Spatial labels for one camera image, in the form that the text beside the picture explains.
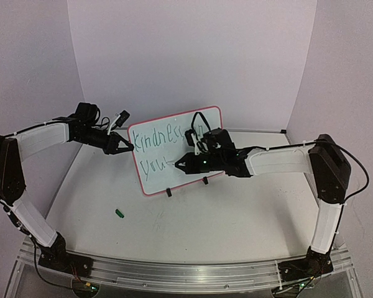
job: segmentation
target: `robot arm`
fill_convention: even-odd
[[[225,129],[207,132],[199,140],[193,129],[185,133],[194,153],[175,163],[186,174],[225,171],[249,178],[267,173],[309,173],[315,177],[319,212],[315,233],[306,257],[279,264],[282,279],[293,281],[332,272],[329,254],[345,203],[351,166],[328,135],[310,143],[274,148],[236,149]]]
[[[36,241],[47,254],[48,258],[40,259],[40,265],[71,273],[72,264],[78,267],[80,276],[88,275],[91,259],[66,252],[65,239],[45,221],[31,203],[25,191],[21,164],[37,152],[70,141],[102,148],[105,154],[132,151],[134,146],[118,133],[107,132],[96,126],[98,114],[96,105],[80,103],[76,112],[69,117],[36,125],[10,137],[0,136],[0,200],[4,203],[4,210],[13,224]],[[114,123],[120,127],[128,117],[129,114],[123,111]],[[119,148],[120,142],[126,147]]]

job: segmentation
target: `metal base frame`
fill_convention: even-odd
[[[123,289],[189,294],[220,294],[285,287],[292,282],[281,281],[277,265],[282,261],[297,259],[232,264],[167,264],[88,256],[93,259],[93,267],[90,276],[84,279],[86,281]],[[346,248],[333,250],[331,260],[334,268],[331,274],[353,270]],[[28,238],[22,244],[17,261],[33,264],[34,247]],[[66,273],[54,272],[71,277]]]

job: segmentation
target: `white table surface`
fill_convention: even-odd
[[[288,143],[280,133],[231,137],[237,147]],[[131,153],[106,156],[83,145],[47,221],[69,250],[120,259],[228,263],[306,253],[318,206],[304,174],[221,175],[209,182],[174,190],[172,197],[145,197]]]

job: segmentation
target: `whiteboard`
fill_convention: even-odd
[[[132,155],[142,192],[146,196],[220,173],[186,175],[174,167],[174,162],[185,153],[193,152],[193,147],[188,146],[185,131],[191,128],[193,115],[198,111],[206,117],[211,129],[223,127],[221,110],[217,106],[211,106],[139,122],[131,125],[127,130],[129,140],[134,145]],[[195,130],[199,137],[208,131],[199,116],[195,120]]]

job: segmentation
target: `white wall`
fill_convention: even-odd
[[[0,0],[0,134],[69,115],[80,101],[66,0]],[[77,148],[51,148],[25,163],[27,190],[40,211],[47,211]],[[0,297],[22,239],[0,206]]]
[[[69,0],[86,101],[131,122],[219,105],[228,128],[285,129],[316,0]]]
[[[364,297],[373,297],[373,1],[320,0],[288,134],[293,141],[326,132],[371,175],[369,190],[346,207],[341,231]],[[362,186],[357,167],[351,190]]]

